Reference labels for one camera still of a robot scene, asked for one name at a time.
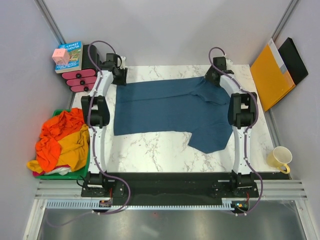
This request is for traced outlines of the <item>blue t shirt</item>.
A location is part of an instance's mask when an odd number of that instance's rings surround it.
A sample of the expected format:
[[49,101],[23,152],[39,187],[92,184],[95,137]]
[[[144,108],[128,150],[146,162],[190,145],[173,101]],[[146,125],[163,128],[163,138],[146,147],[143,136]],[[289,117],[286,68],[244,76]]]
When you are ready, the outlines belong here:
[[116,88],[114,135],[186,132],[190,147],[221,151],[233,132],[229,103],[227,92],[203,76],[128,83]]

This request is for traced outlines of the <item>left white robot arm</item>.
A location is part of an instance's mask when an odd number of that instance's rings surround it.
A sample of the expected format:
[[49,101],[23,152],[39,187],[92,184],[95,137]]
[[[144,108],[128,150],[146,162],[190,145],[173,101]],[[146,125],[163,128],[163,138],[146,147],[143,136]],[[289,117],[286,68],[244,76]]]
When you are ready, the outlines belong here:
[[105,135],[111,120],[106,95],[109,87],[127,85],[128,69],[125,58],[107,53],[106,60],[98,65],[97,78],[89,95],[81,98],[83,118],[89,129],[90,160],[88,172],[99,174],[107,171],[105,161]]

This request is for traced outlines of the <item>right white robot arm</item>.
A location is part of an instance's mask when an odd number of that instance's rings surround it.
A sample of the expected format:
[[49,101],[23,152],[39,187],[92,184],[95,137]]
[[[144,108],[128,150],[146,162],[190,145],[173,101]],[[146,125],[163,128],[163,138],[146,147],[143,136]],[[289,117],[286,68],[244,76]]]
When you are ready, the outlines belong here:
[[257,95],[245,90],[236,80],[232,70],[228,70],[224,56],[209,58],[211,67],[205,79],[223,88],[230,97],[227,120],[234,135],[233,172],[237,175],[252,173],[250,166],[250,139],[252,126],[257,122]]

